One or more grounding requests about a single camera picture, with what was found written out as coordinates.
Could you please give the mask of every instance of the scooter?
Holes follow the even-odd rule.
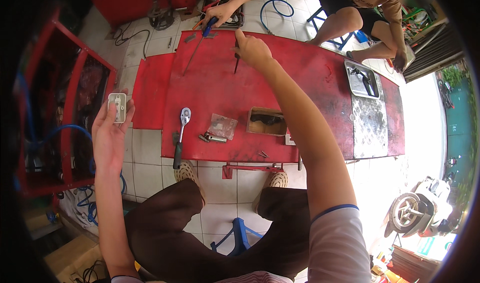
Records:
[[[420,237],[443,235],[445,232],[439,232],[438,227],[453,211],[447,203],[449,194],[448,183],[427,176],[415,192],[404,193],[393,201],[384,236],[388,237],[393,231],[403,233],[404,238],[415,233]]]
[[[452,92],[452,87],[448,82],[443,82],[442,79],[437,80],[438,88],[440,90],[441,101],[443,102],[443,106],[445,109],[455,108],[452,102],[452,98],[450,97],[450,93]]]

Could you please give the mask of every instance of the motorcycle wheel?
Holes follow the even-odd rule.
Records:
[[[418,224],[421,217],[407,212],[408,208],[419,209],[420,198],[413,192],[407,192],[395,199],[390,209],[389,218],[393,229],[398,233],[409,232]]]

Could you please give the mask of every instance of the red workbench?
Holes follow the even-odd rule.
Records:
[[[234,74],[233,31],[218,31],[204,39],[188,71],[183,71],[200,41],[183,40],[193,31],[183,31],[176,53],[148,57],[142,61],[133,98],[137,107],[136,129],[163,129],[162,157],[173,157],[172,133],[180,131],[180,112],[189,107],[192,116],[183,133],[183,159],[227,162],[297,162],[297,148],[285,138],[246,132],[252,106],[279,105],[264,78],[242,60]],[[258,33],[247,33],[265,41],[272,55],[320,109],[336,136],[345,160],[353,159],[351,92],[344,66],[345,57],[300,41]],[[405,153],[403,110],[399,87],[381,76],[388,122],[388,155]],[[227,143],[204,142],[212,113],[238,120],[235,136]],[[258,153],[266,152],[264,158]]]

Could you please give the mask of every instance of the plastic bag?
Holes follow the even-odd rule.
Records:
[[[238,121],[236,119],[227,118],[218,114],[212,114],[212,123],[208,128],[208,133],[220,137],[225,137],[228,140],[233,139],[235,128]]]

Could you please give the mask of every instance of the striped shoe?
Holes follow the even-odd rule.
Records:
[[[203,201],[203,205],[205,206],[207,204],[207,198],[205,197],[205,191],[203,190],[200,181],[198,180],[197,172],[195,170],[195,167],[192,165],[192,163],[189,160],[182,160],[180,163],[180,169],[174,169],[173,173],[175,175],[175,180],[177,182],[182,181],[183,179],[189,178],[195,184],[198,186],[198,189],[200,190],[200,195],[201,199]]]
[[[279,172],[279,173],[270,173],[267,177],[267,180],[265,180],[265,184],[262,188],[265,189],[267,187],[287,187],[289,185],[289,177],[287,176],[287,173],[285,172]],[[251,204],[251,208],[255,213],[258,213],[258,202],[260,202],[260,195],[262,192],[258,194],[258,196],[255,198],[253,203]]]

